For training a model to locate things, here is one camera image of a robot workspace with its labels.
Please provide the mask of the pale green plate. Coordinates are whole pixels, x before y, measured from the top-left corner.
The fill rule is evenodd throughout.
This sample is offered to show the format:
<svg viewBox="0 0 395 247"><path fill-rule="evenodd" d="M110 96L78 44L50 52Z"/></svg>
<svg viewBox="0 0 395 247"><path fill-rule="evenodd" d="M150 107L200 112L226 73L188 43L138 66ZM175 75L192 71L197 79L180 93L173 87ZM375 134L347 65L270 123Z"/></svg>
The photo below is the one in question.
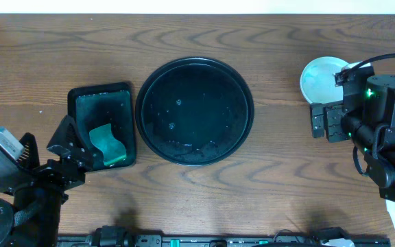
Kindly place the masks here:
<svg viewBox="0 0 395 247"><path fill-rule="evenodd" d="M334 74L348 63L332 56L312 60L300 76L300 90L309 104L327 104L343 99L343 88L335 86Z"/></svg>

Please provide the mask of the round black tray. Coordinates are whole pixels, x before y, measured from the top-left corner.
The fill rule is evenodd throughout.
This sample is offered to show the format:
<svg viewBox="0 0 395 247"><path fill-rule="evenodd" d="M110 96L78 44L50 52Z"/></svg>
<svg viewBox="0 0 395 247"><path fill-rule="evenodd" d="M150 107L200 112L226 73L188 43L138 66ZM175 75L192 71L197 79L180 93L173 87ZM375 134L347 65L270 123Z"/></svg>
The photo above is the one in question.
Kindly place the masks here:
<svg viewBox="0 0 395 247"><path fill-rule="evenodd" d="M146 79L135 120L141 138L159 157L205 166L229 157L248 138L254 102L246 81L230 65L186 57Z"/></svg>

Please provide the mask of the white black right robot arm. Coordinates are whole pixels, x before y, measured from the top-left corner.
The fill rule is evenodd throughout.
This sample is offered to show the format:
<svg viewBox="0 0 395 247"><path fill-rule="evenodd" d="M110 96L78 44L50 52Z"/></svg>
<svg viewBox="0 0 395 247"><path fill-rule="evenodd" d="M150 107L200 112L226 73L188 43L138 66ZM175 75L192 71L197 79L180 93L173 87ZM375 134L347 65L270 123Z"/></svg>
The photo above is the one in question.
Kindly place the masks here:
<svg viewBox="0 0 395 247"><path fill-rule="evenodd" d="M355 167L379 188L395 230L395 75L373 75L344 87L351 93L342 100L310 106L313 136L353 142Z"/></svg>

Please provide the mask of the dark green rectangular tray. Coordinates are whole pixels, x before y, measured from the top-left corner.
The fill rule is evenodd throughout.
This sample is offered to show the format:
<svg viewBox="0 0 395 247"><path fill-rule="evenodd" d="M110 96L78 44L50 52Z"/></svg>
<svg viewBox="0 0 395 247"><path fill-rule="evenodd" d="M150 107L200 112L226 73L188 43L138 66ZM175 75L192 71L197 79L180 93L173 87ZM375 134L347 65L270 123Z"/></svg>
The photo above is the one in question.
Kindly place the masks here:
<svg viewBox="0 0 395 247"><path fill-rule="evenodd" d="M131 87L118 82L71 89L67 95L68 115L74 118L80 136L93 154L95 171L118 167L131 167L136 161L136 141ZM106 167L102 153L91 143L89 132L99 126L111 124L113 136L124 144L127 158Z"/></svg>

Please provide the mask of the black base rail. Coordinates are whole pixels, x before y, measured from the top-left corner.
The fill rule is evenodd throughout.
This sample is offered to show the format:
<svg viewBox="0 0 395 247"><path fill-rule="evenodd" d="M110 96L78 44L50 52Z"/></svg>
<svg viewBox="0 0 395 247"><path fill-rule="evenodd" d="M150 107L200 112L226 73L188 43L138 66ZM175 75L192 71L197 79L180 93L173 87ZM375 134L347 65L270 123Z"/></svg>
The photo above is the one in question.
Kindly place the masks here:
<svg viewBox="0 0 395 247"><path fill-rule="evenodd" d="M311 234L284 229L273 236L181 236L134 234L124 227L103 226L88 235L59 236L57 247L272 247L272 246L342 246L390 247L386 237L352 237L340 227L326 228Z"/></svg>

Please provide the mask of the green yellow scrub sponge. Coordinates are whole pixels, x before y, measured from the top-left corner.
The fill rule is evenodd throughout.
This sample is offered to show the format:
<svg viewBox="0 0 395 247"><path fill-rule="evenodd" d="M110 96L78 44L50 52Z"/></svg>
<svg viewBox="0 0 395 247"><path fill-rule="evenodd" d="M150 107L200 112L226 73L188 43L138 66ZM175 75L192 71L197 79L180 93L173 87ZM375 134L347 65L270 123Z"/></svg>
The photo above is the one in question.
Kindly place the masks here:
<svg viewBox="0 0 395 247"><path fill-rule="evenodd" d="M102 153L104 166L110 167L117 162L126 160L127 150L124 144L113 136L110 123L92 129L89 132L89 138L91 143Z"/></svg>

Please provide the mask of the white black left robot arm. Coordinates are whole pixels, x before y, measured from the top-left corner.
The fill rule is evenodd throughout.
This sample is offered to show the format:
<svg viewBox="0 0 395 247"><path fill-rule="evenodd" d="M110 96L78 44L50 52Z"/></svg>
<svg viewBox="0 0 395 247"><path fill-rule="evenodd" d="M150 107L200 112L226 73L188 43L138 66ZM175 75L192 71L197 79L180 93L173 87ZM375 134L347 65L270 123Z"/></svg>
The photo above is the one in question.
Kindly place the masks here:
<svg viewBox="0 0 395 247"><path fill-rule="evenodd" d="M74 118L65 116L47 144L59 158L40 164L35 136L17 139L0 127L0 246L56 246L65 193L83 185L93 169L93 155Z"/></svg>

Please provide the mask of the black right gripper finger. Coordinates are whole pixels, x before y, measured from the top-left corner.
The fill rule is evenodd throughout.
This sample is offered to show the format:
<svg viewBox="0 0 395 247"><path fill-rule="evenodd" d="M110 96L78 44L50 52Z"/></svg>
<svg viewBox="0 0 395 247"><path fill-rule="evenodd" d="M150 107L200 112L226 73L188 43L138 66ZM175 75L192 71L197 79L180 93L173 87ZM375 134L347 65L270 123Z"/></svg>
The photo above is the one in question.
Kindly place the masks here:
<svg viewBox="0 0 395 247"><path fill-rule="evenodd" d="M313 138L324 136L324 106L320 103L310 105L311 132Z"/></svg>
<svg viewBox="0 0 395 247"><path fill-rule="evenodd" d="M324 107L324 129L326 138L330 143L337 143L349 139L342 128L344 116L342 101L331 102Z"/></svg>

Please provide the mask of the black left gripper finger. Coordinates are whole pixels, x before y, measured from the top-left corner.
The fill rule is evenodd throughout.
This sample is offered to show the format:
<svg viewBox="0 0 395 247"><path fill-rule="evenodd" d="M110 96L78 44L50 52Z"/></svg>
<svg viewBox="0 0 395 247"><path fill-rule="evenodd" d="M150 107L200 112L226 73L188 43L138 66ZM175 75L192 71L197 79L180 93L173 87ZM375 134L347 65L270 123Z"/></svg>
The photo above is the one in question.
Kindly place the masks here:
<svg viewBox="0 0 395 247"><path fill-rule="evenodd" d="M93 170L93 154L80 136L77 124L66 115L47 144L47 150L62 159L70 160L84 171Z"/></svg>
<svg viewBox="0 0 395 247"><path fill-rule="evenodd" d="M17 160L18 164L28 170L37 168L40 165L40 159L35 136L27 132L19 142L23 145L24 150Z"/></svg>

